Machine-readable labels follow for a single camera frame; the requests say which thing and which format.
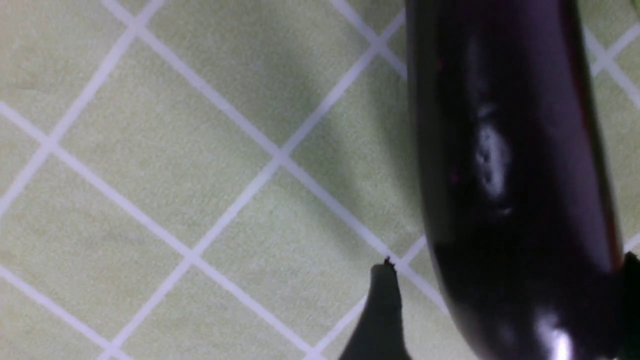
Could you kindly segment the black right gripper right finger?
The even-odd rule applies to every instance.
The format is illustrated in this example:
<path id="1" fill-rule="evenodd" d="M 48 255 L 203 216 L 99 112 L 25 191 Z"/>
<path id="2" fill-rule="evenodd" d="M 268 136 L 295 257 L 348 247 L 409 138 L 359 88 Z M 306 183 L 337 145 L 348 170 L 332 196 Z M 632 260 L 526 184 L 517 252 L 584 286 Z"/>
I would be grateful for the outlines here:
<path id="1" fill-rule="evenodd" d="M 622 346 L 619 360 L 640 358 L 640 260 L 628 251 L 623 264 L 624 294 L 622 297 Z"/>

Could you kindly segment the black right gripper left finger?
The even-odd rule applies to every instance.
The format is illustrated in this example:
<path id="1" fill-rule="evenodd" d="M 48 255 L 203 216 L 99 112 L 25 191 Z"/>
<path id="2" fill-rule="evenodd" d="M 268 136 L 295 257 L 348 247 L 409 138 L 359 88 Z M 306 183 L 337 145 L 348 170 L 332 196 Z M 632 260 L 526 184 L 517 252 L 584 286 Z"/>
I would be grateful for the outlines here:
<path id="1" fill-rule="evenodd" d="M 402 312 L 398 272 L 390 257 L 385 257 L 370 269 L 365 305 L 339 359 L 410 360 Z"/>

